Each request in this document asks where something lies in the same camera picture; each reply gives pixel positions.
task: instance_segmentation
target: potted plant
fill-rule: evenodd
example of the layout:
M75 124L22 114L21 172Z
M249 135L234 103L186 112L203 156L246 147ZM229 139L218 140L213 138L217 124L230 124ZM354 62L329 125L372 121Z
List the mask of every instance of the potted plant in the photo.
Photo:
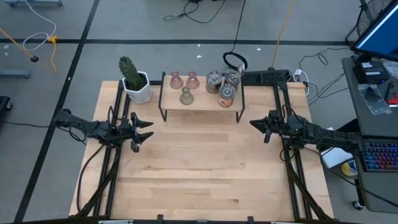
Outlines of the potted plant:
M146 103L152 95L148 76L145 72L138 72L132 61L123 56L119 60L119 68L122 72L124 91L136 103Z

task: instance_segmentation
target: pink glass vase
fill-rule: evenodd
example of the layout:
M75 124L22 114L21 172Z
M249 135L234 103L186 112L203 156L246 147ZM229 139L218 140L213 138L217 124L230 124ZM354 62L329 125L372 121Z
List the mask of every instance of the pink glass vase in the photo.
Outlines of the pink glass vase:
M170 80L170 87L178 90L179 88L182 87L182 85L184 85L184 81L182 81L179 72L178 71L174 71L172 72L172 79Z
M189 72L186 86L191 90L195 90L199 87L199 84L200 82L197 78L197 73L194 71Z

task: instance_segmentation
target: black box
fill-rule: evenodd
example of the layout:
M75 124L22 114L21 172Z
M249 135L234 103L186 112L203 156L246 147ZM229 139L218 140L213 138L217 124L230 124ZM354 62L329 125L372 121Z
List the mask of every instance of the black box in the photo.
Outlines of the black box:
M354 73L359 83L381 84L390 78L382 62L355 62Z

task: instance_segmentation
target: keyboard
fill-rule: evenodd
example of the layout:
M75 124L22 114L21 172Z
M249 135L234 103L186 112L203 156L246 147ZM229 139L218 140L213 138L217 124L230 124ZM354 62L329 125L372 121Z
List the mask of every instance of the keyboard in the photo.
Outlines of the keyboard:
M270 85L275 82L286 82L288 76L288 70L245 72L242 82L247 85Z
M361 160L368 172L398 172L398 142L365 142Z

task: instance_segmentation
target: rgb keyboard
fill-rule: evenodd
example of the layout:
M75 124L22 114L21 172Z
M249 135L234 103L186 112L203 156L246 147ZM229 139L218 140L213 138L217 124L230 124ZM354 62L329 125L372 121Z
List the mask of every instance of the rgb keyboard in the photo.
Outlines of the rgb keyboard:
M398 143L366 142L362 159L368 172L398 172Z

